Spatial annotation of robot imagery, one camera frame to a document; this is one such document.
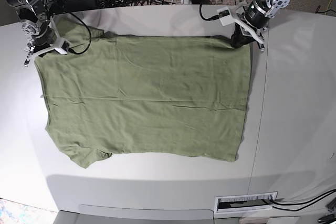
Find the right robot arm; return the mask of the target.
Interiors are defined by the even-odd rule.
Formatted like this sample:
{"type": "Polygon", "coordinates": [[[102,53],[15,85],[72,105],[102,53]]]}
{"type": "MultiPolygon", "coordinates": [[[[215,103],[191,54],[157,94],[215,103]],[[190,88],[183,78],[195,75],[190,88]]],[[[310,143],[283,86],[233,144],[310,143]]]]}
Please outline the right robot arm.
{"type": "Polygon", "coordinates": [[[25,51],[27,57],[24,66],[36,57],[44,56],[50,51],[65,55],[69,42],[62,38],[51,13],[52,0],[6,0],[15,9],[23,32],[27,35],[25,51]]]}

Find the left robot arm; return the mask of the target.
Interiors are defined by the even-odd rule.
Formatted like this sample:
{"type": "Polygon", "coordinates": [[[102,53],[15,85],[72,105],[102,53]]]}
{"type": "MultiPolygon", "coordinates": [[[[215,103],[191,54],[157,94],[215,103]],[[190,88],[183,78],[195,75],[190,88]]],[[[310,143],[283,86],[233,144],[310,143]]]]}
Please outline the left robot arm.
{"type": "Polygon", "coordinates": [[[252,0],[237,4],[232,14],[237,16],[235,30],[231,36],[231,46],[240,48],[251,42],[258,42],[263,48],[264,38],[262,32],[267,29],[276,12],[287,7],[290,0],[252,0]]]}

